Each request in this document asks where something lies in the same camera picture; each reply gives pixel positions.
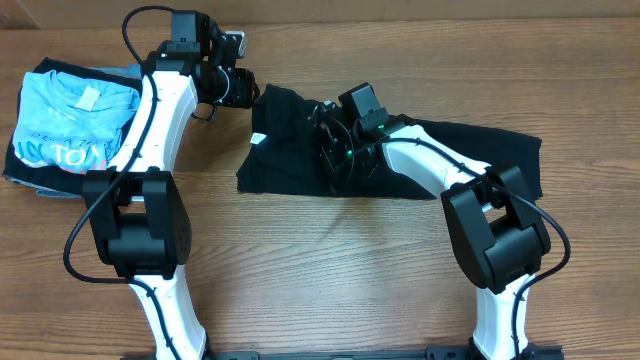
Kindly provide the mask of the black t-shirt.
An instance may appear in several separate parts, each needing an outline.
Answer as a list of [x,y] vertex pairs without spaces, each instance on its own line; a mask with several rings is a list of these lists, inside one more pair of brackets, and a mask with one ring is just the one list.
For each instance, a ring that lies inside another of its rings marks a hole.
[[[252,132],[264,138],[253,144],[236,173],[237,190],[318,197],[376,197],[432,200],[434,196],[384,163],[368,175],[355,172],[348,183],[334,183],[319,159],[308,117],[321,103],[295,91],[267,85],[252,108]],[[516,165],[534,198],[543,196],[540,184],[542,140],[508,130],[437,122],[399,114],[420,125],[434,139],[454,151],[490,165]]]

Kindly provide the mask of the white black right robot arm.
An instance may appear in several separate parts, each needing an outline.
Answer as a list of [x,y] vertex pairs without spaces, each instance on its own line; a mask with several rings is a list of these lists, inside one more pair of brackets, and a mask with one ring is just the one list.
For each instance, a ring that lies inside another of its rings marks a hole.
[[332,182],[379,163],[439,199],[455,259],[476,288],[476,325],[463,346],[431,346],[428,359],[561,359],[526,336],[529,287],[550,238],[516,166],[466,157],[423,126],[388,113],[368,83],[318,104],[308,117]]

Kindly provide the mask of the light blue printed t-shirt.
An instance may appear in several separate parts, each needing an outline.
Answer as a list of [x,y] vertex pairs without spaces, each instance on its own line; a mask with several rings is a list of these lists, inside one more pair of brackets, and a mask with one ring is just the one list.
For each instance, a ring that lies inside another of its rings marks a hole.
[[137,90],[50,70],[28,72],[20,91],[14,155],[31,168],[104,170],[140,104]]

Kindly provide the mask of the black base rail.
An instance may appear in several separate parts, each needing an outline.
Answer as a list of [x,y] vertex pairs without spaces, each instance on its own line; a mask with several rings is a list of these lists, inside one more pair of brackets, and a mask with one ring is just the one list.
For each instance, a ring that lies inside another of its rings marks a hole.
[[471,360],[467,346],[434,346],[424,350],[385,350],[355,352],[297,352],[259,353],[257,351],[213,352],[204,355],[207,360]]

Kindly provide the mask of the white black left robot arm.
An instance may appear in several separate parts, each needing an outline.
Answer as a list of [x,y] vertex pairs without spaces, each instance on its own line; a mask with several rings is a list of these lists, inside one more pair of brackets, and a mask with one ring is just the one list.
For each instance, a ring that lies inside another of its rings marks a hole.
[[223,31],[196,10],[171,9],[171,36],[141,67],[140,105],[117,154],[82,183],[100,260],[113,284],[138,297],[156,344],[155,359],[210,359],[186,281],[191,224],[173,177],[187,123],[198,105],[249,109],[260,95],[252,71],[239,68],[247,38]]

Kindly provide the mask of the black folded garment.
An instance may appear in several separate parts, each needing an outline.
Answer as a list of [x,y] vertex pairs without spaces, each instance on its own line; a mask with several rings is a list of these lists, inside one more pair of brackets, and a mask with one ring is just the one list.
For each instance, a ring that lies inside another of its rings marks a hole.
[[[58,166],[51,165],[55,170],[61,169]],[[33,180],[33,175],[35,171],[44,170],[45,167],[33,168],[24,164],[21,160],[18,159],[18,156],[15,154],[15,148],[12,142],[9,142],[6,157],[5,157],[5,168],[2,172],[2,176],[8,181],[25,185],[27,187],[38,189],[38,186],[35,184]]]

